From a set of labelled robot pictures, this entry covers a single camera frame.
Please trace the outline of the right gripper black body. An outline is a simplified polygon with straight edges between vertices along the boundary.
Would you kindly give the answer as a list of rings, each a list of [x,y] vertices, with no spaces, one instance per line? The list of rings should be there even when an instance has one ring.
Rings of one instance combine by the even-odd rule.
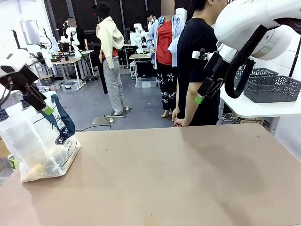
[[[206,78],[198,89],[198,94],[201,97],[212,98],[212,96],[221,88],[223,83],[223,78],[218,78],[216,80],[213,78]]]

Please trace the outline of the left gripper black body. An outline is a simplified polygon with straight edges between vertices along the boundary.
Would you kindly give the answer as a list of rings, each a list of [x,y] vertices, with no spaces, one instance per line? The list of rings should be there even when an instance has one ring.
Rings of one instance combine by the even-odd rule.
[[[26,85],[22,90],[23,99],[34,107],[37,111],[42,111],[46,108],[47,104],[45,100],[47,99],[39,89],[34,85]]]

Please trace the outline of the translucent shopping bag navy handles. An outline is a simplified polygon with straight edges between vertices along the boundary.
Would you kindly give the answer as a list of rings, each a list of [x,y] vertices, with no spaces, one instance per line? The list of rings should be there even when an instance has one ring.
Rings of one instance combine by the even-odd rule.
[[[0,136],[19,161],[22,182],[63,176],[81,148],[75,124],[56,92],[44,95],[46,104],[54,110],[51,115],[17,103],[6,109],[8,118],[0,122]],[[32,172],[37,164],[45,166],[43,174]]]

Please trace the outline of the grey woven plastic basket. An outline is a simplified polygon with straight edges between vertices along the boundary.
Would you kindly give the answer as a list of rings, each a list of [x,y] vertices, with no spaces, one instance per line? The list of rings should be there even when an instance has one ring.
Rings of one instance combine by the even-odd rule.
[[[295,102],[301,91],[301,82],[287,76],[260,76],[249,78],[244,96],[254,103]]]
[[[239,69],[236,73],[236,77],[234,79],[234,84],[237,85],[241,79],[243,74],[243,69]],[[272,71],[267,68],[254,68],[250,74],[250,78],[252,77],[261,77],[261,76],[278,76],[278,72]]]

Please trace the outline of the person's right forearm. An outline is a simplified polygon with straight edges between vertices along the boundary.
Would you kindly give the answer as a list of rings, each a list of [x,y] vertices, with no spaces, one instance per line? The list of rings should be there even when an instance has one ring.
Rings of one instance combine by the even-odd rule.
[[[184,118],[187,125],[191,123],[193,116],[198,108],[198,104],[195,102],[195,98],[198,96],[198,89],[201,85],[202,83],[200,82],[192,82],[188,85]]]

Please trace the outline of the dark plastic storage bin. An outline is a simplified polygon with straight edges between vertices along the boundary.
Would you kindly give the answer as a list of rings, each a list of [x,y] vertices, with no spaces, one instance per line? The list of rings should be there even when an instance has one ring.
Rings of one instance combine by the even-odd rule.
[[[39,81],[42,86],[52,85],[55,82],[55,76],[53,74],[42,75],[39,77]]]

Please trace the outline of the clear plastic storage bin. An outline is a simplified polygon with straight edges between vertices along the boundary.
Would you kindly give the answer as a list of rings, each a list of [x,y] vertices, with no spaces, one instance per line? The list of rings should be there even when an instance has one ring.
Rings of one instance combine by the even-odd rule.
[[[63,91],[76,91],[78,89],[78,83],[75,81],[65,82],[61,84],[61,88]]]
[[[137,78],[135,86],[137,88],[155,88],[157,87],[157,78],[156,77]]]

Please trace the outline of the person in black t-shirt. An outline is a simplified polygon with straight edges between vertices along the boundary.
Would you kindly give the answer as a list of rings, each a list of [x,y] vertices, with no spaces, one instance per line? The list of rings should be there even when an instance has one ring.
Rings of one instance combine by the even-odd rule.
[[[192,82],[203,83],[211,75],[205,70],[206,61],[193,59],[192,52],[202,48],[213,53],[217,50],[217,38],[213,25],[228,0],[191,0],[192,18],[186,23],[177,45],[178,81],[176,106],[179,107],[178,119],[185,118],[185,105],[188,85]],[[218,122],[220,93],[212,98],[204,98],[193,116],[189,126],[215,125]]]

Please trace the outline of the long background work table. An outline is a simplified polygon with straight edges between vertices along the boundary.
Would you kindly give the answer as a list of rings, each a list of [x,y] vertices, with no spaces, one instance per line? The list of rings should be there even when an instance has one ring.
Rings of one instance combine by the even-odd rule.
[[[76,91],[83,88],[87,81],[95,76],[93,70],[91,54],[93,50],[80,51],[81,56],[70,56],[68,60],[61,58],[60,61],[53,62],[51,71],[54,73],[54,80],[63,83],[74,83]]]

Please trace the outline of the white side table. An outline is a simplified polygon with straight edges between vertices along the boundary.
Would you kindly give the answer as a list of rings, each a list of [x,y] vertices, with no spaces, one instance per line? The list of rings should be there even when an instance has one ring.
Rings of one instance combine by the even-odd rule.
[[[269,132],[272,135],[276,134],[282,116],[301,114],[301,92],[295,102],[258,104],[252,102],[244,94],[237,99],[233,99],[227,95],[225,88],[222,87],[220,98],[220,114],[223,112],[223,105],[226,104],[240,118],[271,118]]]

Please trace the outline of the metal mannequin floor plate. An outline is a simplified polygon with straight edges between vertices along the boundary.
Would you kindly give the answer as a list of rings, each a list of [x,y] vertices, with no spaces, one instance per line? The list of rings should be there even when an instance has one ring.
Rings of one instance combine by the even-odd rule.
[[[95,117],[92,125],[115,124],[118,118],[128,118],[128,116],[104,115]]]

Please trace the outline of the flat cardboard box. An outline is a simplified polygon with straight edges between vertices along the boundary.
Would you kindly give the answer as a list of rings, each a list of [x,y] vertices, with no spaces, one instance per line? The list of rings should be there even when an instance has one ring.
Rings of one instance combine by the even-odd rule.
[[[262,118],[244,118],[243,123],[256,123],[256,124],[263,125],[264,119],[262,119]]]

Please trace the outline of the green and white carton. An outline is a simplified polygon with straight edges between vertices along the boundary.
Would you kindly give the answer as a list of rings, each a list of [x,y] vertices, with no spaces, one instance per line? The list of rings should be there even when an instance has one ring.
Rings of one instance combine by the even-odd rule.
[[[12,154],[8,155],[8,161],[11,165],[11,168],[14,170],[17,170],[19,168],[19,161],[16,159],[16,157]]]

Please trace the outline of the white computer case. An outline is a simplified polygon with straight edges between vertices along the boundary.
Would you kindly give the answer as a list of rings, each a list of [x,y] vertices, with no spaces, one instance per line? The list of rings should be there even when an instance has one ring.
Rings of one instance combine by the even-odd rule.
[[[135,80],[136,79],[136,70],[137,70],[135,61],[132,61],[129,64],[129,69],[130,69],[131,79]]]

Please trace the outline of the background person black clothes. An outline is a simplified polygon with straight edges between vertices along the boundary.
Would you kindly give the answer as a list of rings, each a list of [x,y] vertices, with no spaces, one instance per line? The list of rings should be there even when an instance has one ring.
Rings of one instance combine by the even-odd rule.
[[[78,46],[79,50],[83,50],[83,51],[89,50],[88,44],[87,44],[87,38],[84,33],[84,30],[77,26],[77,23],[76,23],[76,20],[74,17],[68,18],[68,25],[76,28],[76,34],[77,34],[77,38],[79,41],[79,46]]]

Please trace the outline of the slanted black stand pole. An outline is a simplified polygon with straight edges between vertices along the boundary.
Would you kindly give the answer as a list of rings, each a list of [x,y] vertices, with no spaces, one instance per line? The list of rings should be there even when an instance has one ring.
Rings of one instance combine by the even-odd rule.
[[[297,63],[297,60],[298,60],[300,49],[301,49],[301,37],[300,37],[300,40],[299,40],[299,43],[298,43],[298,46],[297,46],[297,50],[296,50],[296,53],[295,53],[295,56],[294,56],[294,59],[293,59],[293,63],[292,63],[292,66],[291,66],[291,69],[290,69],[290,72],[289,72],[289,77],[290,78],[293,76],[293,72],[294,72],[294,69],[295,69],[295,66],[296,66],[296,63]]]

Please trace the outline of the background person black hair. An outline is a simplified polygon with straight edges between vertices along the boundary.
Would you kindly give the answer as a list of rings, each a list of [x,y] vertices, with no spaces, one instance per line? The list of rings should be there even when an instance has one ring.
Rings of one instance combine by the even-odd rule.
[[[153,15],[153,12],[151,10],[146,11],[146,18],[148,21],[148,26],[151,26],[156,20],[156,17]]]

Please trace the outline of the mannequin with beige jacket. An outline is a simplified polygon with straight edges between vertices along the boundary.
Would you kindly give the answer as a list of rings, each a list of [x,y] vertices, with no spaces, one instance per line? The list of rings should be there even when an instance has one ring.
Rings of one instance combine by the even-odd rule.
[[[103,65],[103,74],[114,115],[120,116],[123,113],[124,94],[118,52],[123,48],[124,37],[110,16],[111,8],[107,3],[98,0],[92,9],[101,19],[96,25],[96,36],[101,43],[99,62]]]

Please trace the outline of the grey wall panel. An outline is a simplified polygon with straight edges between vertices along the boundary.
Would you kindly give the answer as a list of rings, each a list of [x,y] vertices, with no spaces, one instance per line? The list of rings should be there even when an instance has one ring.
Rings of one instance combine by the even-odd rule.
[[[27,45],[36,45],[40,42],[39,27],[36,20],[23,20],[20,25]]]

